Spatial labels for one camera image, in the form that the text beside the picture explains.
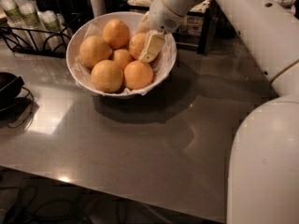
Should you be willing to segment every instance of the orange fruit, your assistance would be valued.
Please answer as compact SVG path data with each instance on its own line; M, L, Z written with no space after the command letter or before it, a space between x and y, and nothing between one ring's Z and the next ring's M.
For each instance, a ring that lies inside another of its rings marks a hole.
M113 49L123 48L129 43L130 28L122 20L110 20L103 28L103 38Z
M82 63L90 69L110 57L109 44L99 35L90 35L80 45L79 56Z
M148 86L153 80L153 70L149 63L133 61L124 69L124 86L138 90Z
M124 70L127 64L131 63L134 58L131 56L128 49L116 49L112 52L110 60L114 61L122 70Z
M146 34L134 34L129 43L129 51L135 60L138 60L143 48L145 47Z
M123 72L119 65L111 60L97 63L91 73L92 84L102 92L117 92L123 82Z

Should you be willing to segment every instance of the white robotic arm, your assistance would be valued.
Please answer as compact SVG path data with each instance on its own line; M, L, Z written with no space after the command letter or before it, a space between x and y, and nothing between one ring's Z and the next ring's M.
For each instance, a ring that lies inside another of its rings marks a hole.
M205 0L155 0L151 29L173 33ZM277 94L232 147L228 224L299 223L299 20L273 0L216 0Z

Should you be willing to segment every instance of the tabletop surface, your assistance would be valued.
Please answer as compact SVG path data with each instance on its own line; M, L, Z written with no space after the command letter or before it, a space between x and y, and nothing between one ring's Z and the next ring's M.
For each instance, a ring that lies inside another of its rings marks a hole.
M0 120L1 166L225 222L234 134L273 97L240 42L205 56L179 49L161 86L127 100L86 93L65 59L12 53L3 41L0 57L0 71L35 98L20 127Z

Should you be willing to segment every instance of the white bowl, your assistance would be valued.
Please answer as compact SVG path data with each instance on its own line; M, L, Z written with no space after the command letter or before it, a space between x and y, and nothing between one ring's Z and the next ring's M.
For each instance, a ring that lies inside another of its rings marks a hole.
M102 91L98 91L91 83L90 71L80 63L79 47L86 35L100 35L102 34L103 27L108 21L112 19L120 19L127 23L132 36L135 33L135 29L142 18L143 14L136 12L108 13L91 21L88 21L76 31L76 33L70 40L66 50L66 63L74 80L76 80L76 83L82 89L89 91L95 95L99 94L115 98L131 98L137 94L145 95L147 92L151 91L154 87L159 85L167 78L177 58L176 42L174 37L170 34L166 35L166 42L158 58L155 60L155 62L151 63L155 74L152 83L140 90L129 91L128 89L125 89L121 93L105 93Z

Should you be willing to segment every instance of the wire rack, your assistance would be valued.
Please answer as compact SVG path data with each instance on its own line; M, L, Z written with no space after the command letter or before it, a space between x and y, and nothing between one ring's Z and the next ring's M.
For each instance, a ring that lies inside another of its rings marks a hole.
M77 13L72 14L71 19L60 32L11 27L4 21L0 24L0 36L12 52L65 58L71 34L78 29L79 17ZM36 34L45 37L42 48L37 45ZM55 47L50 47L52 39L59 41Z

